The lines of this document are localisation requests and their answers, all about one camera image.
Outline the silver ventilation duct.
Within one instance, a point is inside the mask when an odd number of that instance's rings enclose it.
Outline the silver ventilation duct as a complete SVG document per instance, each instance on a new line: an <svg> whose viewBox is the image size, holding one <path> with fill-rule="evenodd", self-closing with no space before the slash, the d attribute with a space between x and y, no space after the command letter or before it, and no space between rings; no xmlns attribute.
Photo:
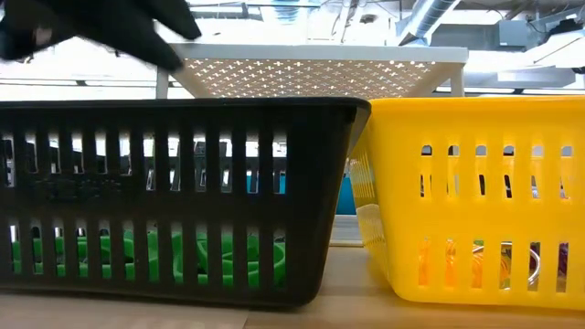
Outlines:
<svg viewBox="0 0 585 329"><path fill-rule="evenodd" d="M431 36L441 24L443 17L450 13L462 0L417 0L410 16L397 24L399 47L429 47Z"/></svg>

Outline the white perforated metal shelf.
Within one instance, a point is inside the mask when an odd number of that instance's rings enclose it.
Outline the white perforated metal shelf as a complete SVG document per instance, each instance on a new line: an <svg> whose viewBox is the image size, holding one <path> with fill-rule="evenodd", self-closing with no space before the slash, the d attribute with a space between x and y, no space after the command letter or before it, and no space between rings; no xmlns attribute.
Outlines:
<svg viewBox="0 0 585 329"><path fill-rule="evenodd" d="M195 97L428 97L444 82L464 95L465 48L175 43L174 76Z"/></svg>

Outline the orange spiral wrist coil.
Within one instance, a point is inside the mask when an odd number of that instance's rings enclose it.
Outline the orange spiral wrist coil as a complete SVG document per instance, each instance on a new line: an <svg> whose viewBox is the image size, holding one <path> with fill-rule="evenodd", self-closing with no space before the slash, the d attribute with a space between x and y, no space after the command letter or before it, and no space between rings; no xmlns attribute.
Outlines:
<svg viewBox="0 0 585 329"><path fill-rule="evenodd" d="M426 286L429 281L429 258L431 242L425 239L420 247L419 253L419 285ZM479 289L482 287L484 247L474 249L472 261L472 283L471 287ZM453 239L446 241L445 248L445 285L453 287L456 283L456 243Z"/></svg>

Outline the yellow slotted plastic basket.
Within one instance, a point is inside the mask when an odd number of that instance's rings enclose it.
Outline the yellow slotted plastic basket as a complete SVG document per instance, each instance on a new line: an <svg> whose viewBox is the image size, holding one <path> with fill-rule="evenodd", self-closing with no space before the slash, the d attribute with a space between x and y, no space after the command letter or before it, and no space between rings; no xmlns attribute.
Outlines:
<svg viewBox="0 0 585 329"><path fill-rule="evenodd" d="M349 168L363 243L399 297L585 310L585 96L375 100ZM474 289L478 239L483 280ZM531 242L542 259L535 292ZM556 292L560 243L569 244L565 292Z"/></svg>

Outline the black slotted plastic basket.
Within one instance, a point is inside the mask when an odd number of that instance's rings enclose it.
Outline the black slotted plastic basket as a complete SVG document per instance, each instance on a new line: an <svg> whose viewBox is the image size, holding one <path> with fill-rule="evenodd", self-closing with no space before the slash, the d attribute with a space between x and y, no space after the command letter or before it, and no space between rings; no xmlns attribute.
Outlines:
<svg viewBox="0 0 585 329"><path fill-rule="evenodd" d="M355 98L0 102L0 289L304 305L319 291L347 154L369 113ZM149 279L148 231L158 235L159 281ZM173 232L183 235L183 283L173 274ZM197 281L197 233L207 234L207 285ZM222 279L225 233L233 237L232 287ZM125 234L133 236L132 281ZM251 234L260 241L257 288L247 278ZM86 278L78 236L88 243ZM101 276L100 236L111 238L110 279ZM56 275L55 237L65 239L64 277ZM32 238L42 239L40 275ZM286 244L283 287L273 284L276 239Z"/></svg>

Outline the grey ceiling air unit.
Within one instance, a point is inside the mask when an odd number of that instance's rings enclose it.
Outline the grey ceiling air unit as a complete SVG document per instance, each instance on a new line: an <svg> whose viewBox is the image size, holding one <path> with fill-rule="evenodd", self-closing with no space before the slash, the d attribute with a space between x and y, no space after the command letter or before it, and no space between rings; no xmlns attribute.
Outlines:
<svg viewBox="0 0 585 329"><path fill-rule="evenodd" d="M432 47L484 51L524 51L530 29L521 20L500 20L492 25L441 24L431 35Z"/></svg>

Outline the purple spiral wrist coil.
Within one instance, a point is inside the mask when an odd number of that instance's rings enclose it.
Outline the purple spiral wrist coil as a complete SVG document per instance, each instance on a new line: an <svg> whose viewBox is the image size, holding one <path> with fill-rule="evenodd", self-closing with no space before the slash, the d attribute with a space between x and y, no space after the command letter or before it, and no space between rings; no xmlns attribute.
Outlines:
<svg viewBox="0 0 585 329"><path fill-rule="evenodd" d="M529 276L527 279L527 288L535 292L538 288L539 275L542 269L542 259L540 256L540 243L530 243L530 261L529 261ZM565 292L567 285L567 267L568 267L568 253L569 244L560 243L558 245L558 261L557 261L557 278L556 278L556 292Z"/></svg>

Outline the blue plastic bin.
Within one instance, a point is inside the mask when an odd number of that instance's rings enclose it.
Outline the blue plastic bin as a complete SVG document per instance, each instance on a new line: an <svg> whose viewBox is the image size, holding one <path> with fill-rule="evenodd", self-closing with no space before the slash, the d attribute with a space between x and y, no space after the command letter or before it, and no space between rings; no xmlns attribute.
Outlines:
<svg viewBox="0 0 585 329"><path fill-rule="evenodd" d="M259 184L252 186L252 172L250 170L247 171L247 191L249 193L255 193ZM276 191L280 194L286 192L286 177L285 173L280 175L279 187ZM337 201L336 212L337 215L351 215L354 216L356 214L356 206L353 197L353 190L350 182L350 178L348 175L344 175L340 193Z"/></svg>

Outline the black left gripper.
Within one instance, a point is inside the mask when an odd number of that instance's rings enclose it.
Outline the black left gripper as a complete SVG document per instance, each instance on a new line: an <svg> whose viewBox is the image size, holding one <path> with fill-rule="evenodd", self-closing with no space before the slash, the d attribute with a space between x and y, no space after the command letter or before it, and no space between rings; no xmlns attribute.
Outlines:
<svg viewBox="0 0 585 329"><path fill-rule="evenodd" d="M0 59L23 59L81 35L166 71L182 60L148 20L75 19L82 0L0 0Z"/></svg>

